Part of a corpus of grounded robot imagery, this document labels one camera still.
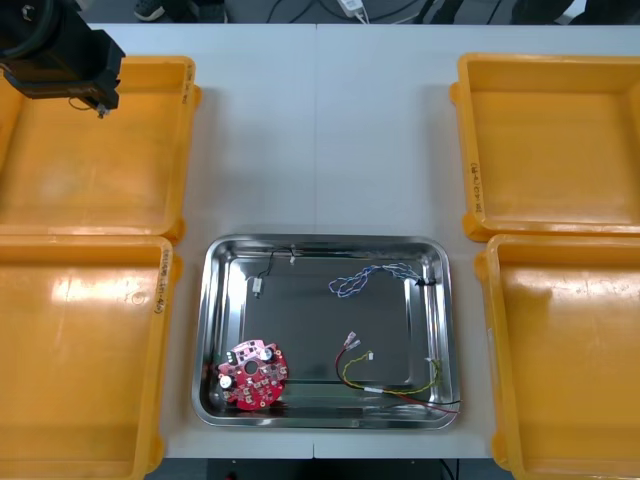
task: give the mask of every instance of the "black cable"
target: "black cable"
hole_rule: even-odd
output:
[[[344,15],[340,15],[339,13],[334,12],[329,7],[327,7],[327,4],[324,3],[323,0],[317,0],[317,1],[320,4],[320,6],[322,7],[322,9],[325,12],[327,12],[329,15],[331,15],[333,17],[336,17],[336,18],[339,18],[340,20],[346,20],[347,22],[360,23],[358,20],[356,20],[354,18],[345,17]]]
[[[369,21],[377,22],[378,20],[384,20],[385,18],[393,17],[394,15],[402,12],[403,10],[406,10],[407,8],[412,7],[413,5],[418,3],[419,1],[420,0],[411,0],[404,7],[396,8],[393,12],[385,13],[384,15],[378,15],[377,17],[370,18]]]
[[[69,98],[69,105],[71,105],[71,107],[75,108],[76,110],[80,110],[81,112],[86,112],[87,110],[91,110],[91,107],[76,107],[71,100],[73,100],[72,98]]]
[[[291,248],[288,248],[288,247],[280,247],[280,248],[276,248],[275,250],[273,250],[273,251],[271,252],[271,255],[269,255],[269,265],[267,265],[267,269],[266,269],[266,270],[263,270],[262,272],[260,272],[260,273],[257,275],[257,278],[262,278],[262,275],[264,275],[265,277],[268,277],[268,276],[269,276],[269,274],[271,273],[271,269],[273,268],[273,256],[274,256],[276,253],[278,253],[278,252],[283,252],[283,251],[284,251],[284,252],[289,252],[289,253],[291,253],[291,256],[292,256],[292,257],[295,257],[295,255],[296,255],[296,254],[293,252],[293,250],[292,250]]]
[[[360,23],[360,21],[354,19],[354,18],[349,18],[349,17],[345,17],[344,15],[340,15],[339,13],[334,12],[333,10],[331,10],[326,3],[324,3],[323,0],[316,0],[320,6],[322,7],[322,9],[327,12],[329,15],[335,17],[335,18],[339,18],[340,20],[345,20],[347,22],[351,22],[351,23]],[[373,22],[378,22],[380,20],[384,20],[385,18],[389,18],[392,17],[394,15],[397,15],[398,13],[406,10],[409,7],[412,7],[413,5],[415,5],[416,3],[418,3],[420,0],[411,0],[409,3],[405,4],[402,7],[396,8],[395,10],[392,10],[391,12],[388,13],[384,13],[382,15],[378,15],[376,17],[370,17],[369,18],[369,22],[373,23]]]
[[[271,22],[271,18],[273,17],[273,14],[276,11],[276,8],[278,8],[278,5],[280,5],[282,3],[282,0],[276,0],[276,3],[273,4],[273,7],[271,7],[271,11],[269,12],[269,16],[267,17],[267,21],[265,23],[270,23]]]
[[[413,19],[414,24],[420,25],[424,23],[424,17],[426,17],[431,7],[433,7],[433,4],[435,3],[435,1],[436,0],[427,0],[426,2],[424,2],[424,5],[418,12],[418,15],[416,15],[416,18]]]
[[[500,8],[500,4],[502,3],[502,0],[498,0],[496,2],[496,6],[493,7],[493,11],[491,12],[491,16],[489,17],[489,20],[487,21],[487,25],[489,25],[491,23],[491,20],[493,20],[493,17],[495,16],[496,12],[498,11],[498,8]]]
[[[306,7],[304,7],[304,10],[301,11],[298,15],[296,15],[295,17],[293,17],[291,20],[289,20],[289,23],[296,23],[298,20],[300,20],[300,17],[302,17],[305,13],[307,13],[311,7],[313,7],[316,4],[317,0],[311,0]]]
[[[445,462],[444,460],[440,459],[440,463],[442,464],[444,469],[447,471],[447,475],[449,475],[449,479],[450,480],[456,480],[456,478],[453,476],[453,472],[449,468],[449,465],[447,465],[447,462]]]

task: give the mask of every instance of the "stainless steel tray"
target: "stainless steel tray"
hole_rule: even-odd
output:
[[[294,246],[291,254],[278,250]],[[264,271],[262,295],[252,279]],[[370,277],[350,298],[338,298],[328,284],[364,267],[403,262],[433,283],[418,286],[385,273]],[[198,416],[211,425],[319,428],[424,428],[450,424],[455,414],[410,404],[392,395],[353,390],[336,377],[334,360],[350,331],[362,345],[343,363],[367,350],[374,360],[355,364],[350,378],[371,387],[408,390],[428,383],[438,360],[440,380],[416,396],[449,403],[459,399],[451,319],[447,255],[423,238],[237,235],[216,241],[207,252],[192,383]],[[246,340],[277,343],[289,365],[281,401],[245,412],[227,404],[209,365]],[[458,405],[445,407],[457,410]]]

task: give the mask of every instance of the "capacitor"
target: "capacitor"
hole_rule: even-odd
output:
[[[229,375],[223,375],[220,377],[219,383],[223,390],[229,390],[233,387],[234,380]]]
[[[263,362],[269,363],[273,361],[273,350],[271,350],[270,348],[265,348],[263,350],[260,351],[260,360],[262,360]]]

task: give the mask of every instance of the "wire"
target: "wire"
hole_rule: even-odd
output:
[[[342,358],[342,355],[344,355],[344,353],[347,351],[347,348],[348,348],[348,345],[343,346],[342,349],[340,350],[340,352],[338,353],[338,355],[336,356],[336,361],[335,361],[336,376],[338,377],[338,379],[340,379],[340,381],[345,386],[347,386],[349,388],[353,388],[355,390],[366,390],[366,388],[364,386],[359,385],[359,384],[357,384],[355,382],[349,381],[347,379],[347,377],[346,377],[346,371],[347,371],[347,369],[349,368],[350,365],[364,360],[372,352],[371,352],[371,350],[369,350],[367,353],[365,353],[361,357],[358,357],[355,360],[351,360],[350,362],[348,362],[345,365],[344,370],[342,371],[342,375],[340,375],[340,370],[338,368],[339,364],[340,364],[340,359]],[[440,411],[440,412],[443,412],[443,413],[454,413],[454,414],[457,415],[458,413],[460,413],[458,410],[447,410],[447,409],[444,409],[444,408],[440,408],[439,406],[436,406],[436,405],[455,405],[455,404],[460,403],[460,400],[456,400],[455,402],[449,402],[449,403],[423,402],[423,401],[420,401],[420,400],[417,400],[415,398],[411,398],[411,397],[407,396],[407,395],[410,395],[410,394],[413,394],[413,393],[418,393],[418,392],[424,391],[427,388],[431,388],[431,386],[433,386],[438,381],[439,375],[440,375],[440,370],[439,370],[438,367],[436,367],[436,375],[435,375],[435,378],[434,378],[433,382],[431,382],[426,387],[423,387],[423,388],[421,388],[419,390],[416,390],[416,391],[413,391],[413,392],[411,392],[411,391],[398,392],[398,391],[386,390],[386,389],[379,389],[379,390],[381,391],[381,393],[385,393],[385,394],[388,394],[388,395],[395,395],[398,398],[402,398],[403,400],[405,400],[405,401],[407,401],[409,403],[416,403],[416,404],[422,405],[423,407],[430,408],[432,410],[437,410],[437,411]]]
[[[391,25],[400,25],[402,23],[408,22],[409,20],[413,20],[417,16],[418,14],[416,13],[415,15],[411,15],[410,17],[404,18],[402,20],[398,20],[397,22],[393,22]]]
[[[87,110],[92,110],[91,107],[77,107],[73,104],[73,102],[71,102],[71,100],[73,100],[72,98],[69,98],[69,105],[71,105],[71,107],[75,108],[76,110],[80,110],[81,112],[86,112]]]
[[[322,7],[322,9],[327,12],[329,15],[335,17],[335,18],[339,18],[340,20],[344,20],[347,22],[357,22],[357,20],[354,20],[353,18],[349,18],[349,17],[345,17],[344,15],[340,15],[339,13],[334,12],[333,10],[331,10],[326,3],[324,3],[324,0],[316,0],[318,2],[318,4],[320,5],[320,7]],[[412,7],[413,5],[415,5],[416,3],[420,2],[421,0],[411,0],[410,2],[408,2],[407,4],[403,5],[402,7],[398,7],[395,10],[392,10],[391,12],[388,13],[384,13],[382,15],[378,15],[376,17],[370,17],[369,18],[369,23],[374,23],[374,22],[378,22],[380,20],[384,20],[385,18],[389,18],[389,17],[393,17],[394,15],[397,15],[398,13],[406,10],[409,7]]]
[[[273,256],[278,253],[278,252],[290,252],[292,257],[295,257],[296,254],[294,253],[292,248],[289,247],[280,247],[280,248],[276,248],[275,250],[273,250],[271,252],[271,255],[269,255],[269,265],[267,265],[267,269],[263,270],[262,272],[260,272],[256,278],[262,278],[262,276],[264,275],[265,277],[268,277],[269,274],[271,273],[271,269],[273,268]]]
[[[347,370],[349,370],[349,367],[355,363],[361,362],[363,361],[365,358],[369,357],[369,354],[373,354],[373,352],[371,350],[367,351],[364,355],[359,356],[358,358],[354,359],[354,360],[350,360],[349,362],[347,362],[347,364],[344,366],[344,368],[342,369],[342,379],[345,383],[347,383],[348,385],[351,385],[353,387],[356,388],[362,388],[364,390],[364,386],[357,384],[355,382],[350,381],[347,378]],[[425,390],[429,390],[431,387],[433,387],[439,380],[440,380],[440,366],[438,365],[438,362],[436,362],[435,360],[431,359],[431,358],[427,358],[427,360],[429,361],[429,363],[431,363],[431,365],[433,365],[436,373],[434,375],[434,378],[431,382],[429,382],[428,384],[424,385],[423,387],[417,388],[415,390],[387,390],[387,389],[382,389],[382,391],[384,393],[389,393],[392,395],[416,395],[418,393],[424,392]]]
[[[457,410],[447,410],[445,408],[435,407],[432,403],[423,402],[422,400],[416,400],[415,398],[407,397],[406,395],[396,395],[396,397],[402,398],[403,400],[406,400],[409,403],[415,403],[417,405],[422,405],[423,407],[427,407],[432,410],[437,410],[438,412],[455,413],[456,415],[460,413]]]
[[[388,265],[371,265],[362,269],[352,277],[338,277],[329,283],[329,290],[338,298],[348,298],[357,295],[369,282],[369,276],[375,272],[386,271],[400,280],[415,280],[418,285],[426,285],[424,279],[406,263],[390,263]],[[334,284],[342,282],[337,288]]]
[[[393,17],[394,15],[406,10],[409,7],[414,6],[416,3],[418,3],[420,0],[411,0],[409,3],[407,3],[406,5],[404,5],[403,7],[399,7],[396,8],[395,10],[393,10],[392,12],[389,13],[385,13],[384,15],[378,15],[377,17],[372,17],[371,21],[372,22],[377,22],[379,20],[384,20],[385,18],[389,18],[389,17]]]
[[[276,8],[278,8],[278,5],[280,5],[282,3],[282,0],[276,0],[276,3],[273,4],[273,7],[271,7],[271,11],[269,12],[269,16],[267,17],[267,21],[265,23],[271,23],[271,18],[273,17],[273,14],[276,11]]]
[[[444,460],[440,459],[440,463],[442,464],[444,469],[447,471],[447,475],[449,475],[450,480],[455,480],[455,477],[453,476],[453,472],[449,468],[449,465],[447,465],[447,462],[445,462]]]
[[[418,12],[416,18],[413,19],[413,23],[418,25],[424,23],[424,17],[427,15],[427,13],[429,13],[429,10],[431,9],[431,7],[433,7],[434,2],[435,0],[427,0],[426,2],[424,2],[424,5],[420,9],[420,12]]]
[[[306,7],[304,7],[304,10],[302,10],[298,15],[296,15],[295,17],[293,17],[291,20],[289,20],[289,23],[296,23],[298,20],[300,20],[300,18],[307,13],[309,10],[311,10],[311,7],[313,7],[316,4],[316,0],[311,0]]]
[[[493,7],[493,11],[491,12],[491,16],[489,17],[489,20],[487,21],[487,25],[489,25],[491,23],[491,20],[493,20],[493,17],[495,16],[496,12],[498,11],[498,8],[500,8],[500,4],[502,3],[502,0],[498,0],[496,2],[496,6]]]

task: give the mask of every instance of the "shoe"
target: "shoe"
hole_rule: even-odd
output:
[[[164,15],[162,0],[138,0],[133,14],[141,22],[155,22]]]

